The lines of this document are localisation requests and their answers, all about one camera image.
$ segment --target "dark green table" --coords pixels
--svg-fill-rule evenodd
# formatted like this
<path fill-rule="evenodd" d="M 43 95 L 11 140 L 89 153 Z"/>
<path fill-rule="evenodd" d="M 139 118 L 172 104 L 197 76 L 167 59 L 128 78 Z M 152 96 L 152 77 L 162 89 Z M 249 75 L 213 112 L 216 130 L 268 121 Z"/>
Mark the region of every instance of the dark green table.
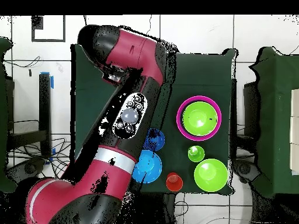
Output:
<path fill-rule="evenodd" d="M 0 191 L 12 193 L 16 190 L 16 183 L 5 176 L 6 170 L 6 144 L 8 139 L 8 102 L 6 95 L 6 72 L 3 64 L 4 53 L 12 48 L 12 43 L 7 38 L 0 38 Z"/>
<path fill-rule="evenodd" d="M 102 74 L 88 61 L 82 48 L 76 45 L 76 151 L 96 120 L 101 109 L 115 88 L 101 80 Z M 197 163 L 188 159 L 187 150 L 192 145 L 200 145 L 206 152 L 206 159 L 215 158 L 227 165 L 228 161 L 228 123 L 231 98 L 231 65 L 234 50 L 224 55 L 177 54 L 176 80 L 172 85 L 171 98 L 163 124 L 161 109 L 165 109 L 165 97 L 169 87 L 162 88 L 151 127 L 160 128 L 165 135 L 165 145 L 157 152 L 162 160 L 162 173 L 150 184 L 144 184 L 143 192 L 169 193 L 165 182 L 170 172 L 177 172 L 183 179 L 180 192 L 204 193 L 194 182 L 193 173 Z M 212 98 L 222 113 L 221 127 L 210 139 L 194 142 L 186 139 L 176 126 L 176 112 L 189 97 L 203 95 Z M 218 193 L 228 195 L 232 188 L 226 185 Z"/>
<path fill-rule="evenodd" d="M 261 97 L 257 151 L 262 174 L 252 185 L 266 198 L 298 194 L 299 176 L 290 170 L 290 116 L 291 90 L 299 88 L 299 55 L 279 55 L 266 47 L 253 69 Z"/>

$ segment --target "pink bowl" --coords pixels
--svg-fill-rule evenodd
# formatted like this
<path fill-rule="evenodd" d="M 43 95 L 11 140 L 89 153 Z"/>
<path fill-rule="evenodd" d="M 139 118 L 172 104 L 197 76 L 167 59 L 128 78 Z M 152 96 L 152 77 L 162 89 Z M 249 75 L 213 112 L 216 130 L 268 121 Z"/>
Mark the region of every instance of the pink bowl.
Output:
<path fill-rule="evenodd" d="M 181 123 L 182 111 L 188 104 L 190 104 L 192 102 L 206 102 L 206 103 L 212 105 L 217 113 L 217 117 L 218 117 L 217 125 L 215 126 L 215 129 L 213 129 L 213 131 L 211 133 L 209 133 L 208 135 L 193 136 L 193 135 L 190 135 L 189 133 L 187 133 L 185 131 L 185 129 L 182 127 L 182 123 Z M 184 137 L 186 137 L 192 141 L 204 141 L 204 140 L 207 140 L 207 139 L 211 138 L 212 136 L 214 136 L 216 134 L 216 132 L 219 130 L 219 127 L 221 125 L 221 111 L 220 111 L 220 108 L 218 107 L 217 103 L 214 100 L 212 100 L 211 98 L 205 97 L 205 96 L 193 96 L 193 97 L 185 100 L 180 105 L 178 113 L 176 114 L 176 124 L 178 125 L 180 133 L 182 133 Z"/>

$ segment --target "blue tape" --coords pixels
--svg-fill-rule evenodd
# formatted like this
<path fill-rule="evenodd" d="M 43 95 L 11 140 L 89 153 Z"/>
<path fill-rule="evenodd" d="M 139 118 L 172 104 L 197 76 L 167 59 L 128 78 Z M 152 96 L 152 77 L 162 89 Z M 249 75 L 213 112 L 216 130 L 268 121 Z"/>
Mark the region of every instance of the blue tape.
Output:
<path fill-rule="evenodd" d="M 51 88 L 54 88 L 54 76 L 50 77 Z"/>

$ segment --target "bowl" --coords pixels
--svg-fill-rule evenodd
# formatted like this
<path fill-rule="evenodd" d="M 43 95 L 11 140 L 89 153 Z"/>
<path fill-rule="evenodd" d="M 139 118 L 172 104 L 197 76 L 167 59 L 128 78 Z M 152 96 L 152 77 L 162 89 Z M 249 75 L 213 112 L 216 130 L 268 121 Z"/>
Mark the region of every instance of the bowl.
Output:
<path fill-rule="evenodd" d="M 192 162 L 200 162 L 204 159 L 204 149 L 200 146 L 191 146 L 188 149 L 188 158 Z"/>
<path fill-rule="evenodd" d="M 221 111 L 211 98 L 193 96 L 180 105 L 176 124 L 184 137 L 192 141 L 204 141 L 219 130 Z"/>
<path fill-rule="evenodd" d="M 197 186 L 209 193 L 222 189 L 228 179 L 226 166 L 217 159 L 206 159 L 200 162 L 194 170 Z"/>
<path fill-rule="evenodd" d="M 165 136 L 162 131 L 156 128 L 150 128 L 147 132 L 143 148 L 149 151 L 158 151 L 165 144 Z"/>
<path fill-rule="evenodd" d="M 142 150 L 138 163 L 135 164 L 132 178 L 144 184 L 154 182 L 161 174 L 162 162 L 160 157 L 150 150 Z"/>

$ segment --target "lime green bowl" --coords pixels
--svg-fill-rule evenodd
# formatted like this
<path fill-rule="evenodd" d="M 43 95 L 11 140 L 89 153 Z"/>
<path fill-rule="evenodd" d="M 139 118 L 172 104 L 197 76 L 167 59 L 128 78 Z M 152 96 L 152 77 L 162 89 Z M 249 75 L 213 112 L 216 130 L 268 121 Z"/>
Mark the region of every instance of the lime green bowl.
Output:
<path fill-rule="evenodd" d="M 204 101 L 196 101 L 183 112 L 183 126 L 191 135 L 200 137 L 211 133 L 217 125 L 214 107 Z"/>
<path fill-rule="evenodd" d="M 204 149 L 201 146 L 192 146 L 188 149 L 188 158 L 192 162 L 200 162 L 204 159 Z"/>
<path fill-rule="evenodd" d="M 228 171 L 219 160 L 207 159 L 200 162 L 194 171 L 197 186 L 209 193 L 219 191 L 227 183 Z"/>

